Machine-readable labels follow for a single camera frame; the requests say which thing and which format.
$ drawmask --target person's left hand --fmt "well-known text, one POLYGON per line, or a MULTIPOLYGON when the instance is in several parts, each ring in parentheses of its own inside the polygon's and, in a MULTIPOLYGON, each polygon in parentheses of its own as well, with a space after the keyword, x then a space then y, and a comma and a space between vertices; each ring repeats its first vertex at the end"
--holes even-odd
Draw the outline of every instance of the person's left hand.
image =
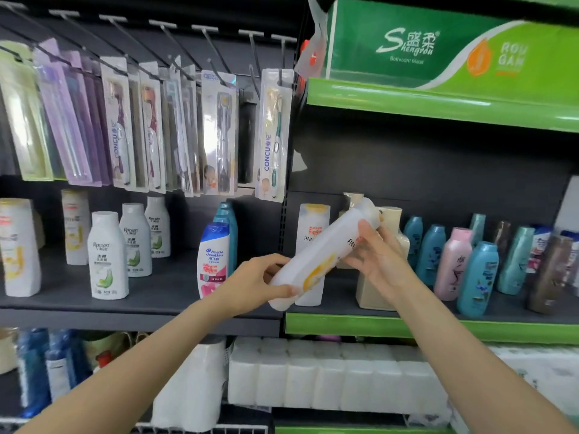
POLYGON ((247 260, 209 297, 219 297, 230 316, 250 312, 269 300, 293 297, 300 292, 299 288, 268 285, 289 261, 289 257, 280 254, 247 260))

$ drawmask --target white bottle held in hands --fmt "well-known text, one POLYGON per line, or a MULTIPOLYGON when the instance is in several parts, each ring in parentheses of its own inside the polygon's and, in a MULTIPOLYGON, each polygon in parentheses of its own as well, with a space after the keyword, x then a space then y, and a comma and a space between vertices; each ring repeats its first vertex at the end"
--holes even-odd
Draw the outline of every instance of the white bottle held in hands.
POLYGON ((127 247, 117 212, 93 212, 90 230, 90 288, 95 299, 118 300, 128 295, 127 247))
POLYGON ((374 229, 380 226, 380 213, 368 198, 363 198, 338 218, 279 270, 271 279, 270 285, 288 284, 302 291, 289 299, 271 300, 271 307, 277 311, 285 311, 334 268, 339 259, 350 254, 360 241, 358 221, 362 219, 366 219, 374 229))
POLYGON ((90 232, 89 195, 86 190, 62 189, 64 246, 69 265, 88 265, 90 232))
POLYGON ((145 208, 140 203, 123 204, 120 230, 127 240, 127 270, 129 277, 146 277, 153 273, 150 246, 150 226, 145 208))
POLYGON ((150 226, 152 257, 169 257, 171 255, 171 224, 169 212, 165 207, 165 197, 148 196, 145 217, 150 226))
MULTIPOLYGON (((295 253, 300 254, 309 247, 314 239, 329 226, 329 205, 301 204, 299 206, 298 235, 295 241, 295 253)), ((324 293, 324 277, 296 300, 297 306, 319 306, 324 293)))
POLYGON ((40 260, 30 200, 0 199, 0 252, 7 296, 30 297, 40 291, 40 260))

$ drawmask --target teal bottle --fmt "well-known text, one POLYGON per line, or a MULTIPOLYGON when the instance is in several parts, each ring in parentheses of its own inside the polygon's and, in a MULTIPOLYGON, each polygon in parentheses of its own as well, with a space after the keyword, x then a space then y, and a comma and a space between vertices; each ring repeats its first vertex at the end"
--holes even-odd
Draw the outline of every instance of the teal bottle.
POLYGON ((518 228, 507 259, 503 264, 503 269, 498 275, 497 289, 499 292, 509 295, 519 293, 527 275, 534 234, 535 229, 532 227, 518 228))
POLYGON ((235 212, 233 211, 233 205, 230 201, 225 201, 219 205, 217 209, 217 215, 225 215, 229 219, 229 265, 228 269, 231 269, 230 276, 233 274, 237 268, 237 219, 235 219, 235 212))
POLYGON ((492 242, 479 242, 464 270, 457 307, 469 318, 483 315, 489 303, 498 268, 498 250, 492 242))
POLYGON ((422 243, 422 218, 419 216, 412 216, 406 226, 404 226, 404 236, 410 241, 410 250, 408 252, 408 264, 410 268, 415 269, 418 262, 418 252, 420 251, 420 244, 422 243))
POLYGON ((424 235, 418 261, 416 263, 416 275, 426 286, 434 286, 436 273, 440 264, 442 249, 446 243, 446 233, 441 225, 431 225, 424 235))
POLYGON ((473 213, 471 225, 468 227, 469 230, 473 231, 473 237, 471 239, 471 245, 473 246, 473 249, 482 240, 482 235, 485 232, 485 219, 486 215, 473 213))

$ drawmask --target person's right hand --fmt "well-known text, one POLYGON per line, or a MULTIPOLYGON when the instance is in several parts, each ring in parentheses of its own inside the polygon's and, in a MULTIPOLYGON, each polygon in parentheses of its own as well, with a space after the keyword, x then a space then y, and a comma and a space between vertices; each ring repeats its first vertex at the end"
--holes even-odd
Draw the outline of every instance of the person's right hand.
POLYGON ((358 231, 364 242, 343 261, 363 273, 395 307, 400 289, 416 283, 418 277, 404 259, 398 240, 386 227, 380 226, 376 231, 362 219, 358 222, 358 231))

